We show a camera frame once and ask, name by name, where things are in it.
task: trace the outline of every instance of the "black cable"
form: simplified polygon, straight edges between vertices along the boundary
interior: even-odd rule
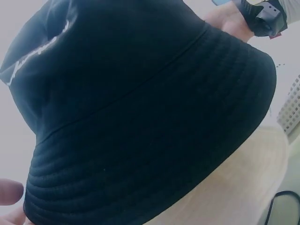
[[[270,207],[269,207],[269,211],[268,211],[268,215],[267,215],[267,218],[266,218],[266,221],[264,223],[264,225],[268,225],[268,222],[269,222],[269,219],[270,219],[270,215],[271,215],[271,212],[272,212],[272,207],[273,207],[273,203],[274,203],[274,199],[276,197],[279,197],[279,196],[283,196],[283,195],[289,195],[289,196],[292,196],[294,199],[297,200],[298,204],[299,204],[299,207],[300,207],[300,196],[293,192],[293,191],[280,191],[278,192],[274,198],[272,199],[271,203],[270,203]]]

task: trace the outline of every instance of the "black bucket hat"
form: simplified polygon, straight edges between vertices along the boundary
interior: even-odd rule
[[[37,136],[35,225],[141,225],[185,196],[263,120],[265,53],[181,0],[50,0],[0,78]]]

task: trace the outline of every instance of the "hand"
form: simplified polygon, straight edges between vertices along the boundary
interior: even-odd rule
[[[203,20],[243,42],[248,42],[254,36],[244,17],[232,1],[217,6]]]
[[[12,205],[19,201],[23,195],[24,188],[21,183],[0,179],[0,205]],[[23,208],[0,217],[0,225],[23,225],[25,222]]]

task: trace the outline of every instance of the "beige fabric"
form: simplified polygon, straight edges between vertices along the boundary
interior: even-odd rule
[[[287,15],[287,24],[300,20],[300,0],[279,0]]]
[[[286,172],[288,142],[265,120],[209,177],[146,225],[256,225]]]

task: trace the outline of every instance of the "white logo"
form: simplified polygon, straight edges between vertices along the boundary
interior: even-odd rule
[[[62,30],[62,33],[66,32],[67,29],[69,28],[69,21],[67,20],[66,22],[66,26],[65,28]],[[52,40],[50,42],[48,42],[46,45],[39,47],[38,49],[32,51],[31,53],[29,53],[25,59],[23,59],[22,61],[17,61],[15,63],[15,68],[13,71],[13,74],[10,77],[9,82],[6,83],[6,85],[9,87],[11,85],[11,82],[13,81],[13,79],[16,76],[16,73],[18,72],[18,70],[20,70],[22,68],[22,66],[26,63],[26,61],[33,55],[38,54],[40,55],[44,50],[46,50],[50,45],[52,45],[55,41],[57,40],[57,36],[55,36],[54,38],[52,38]]]

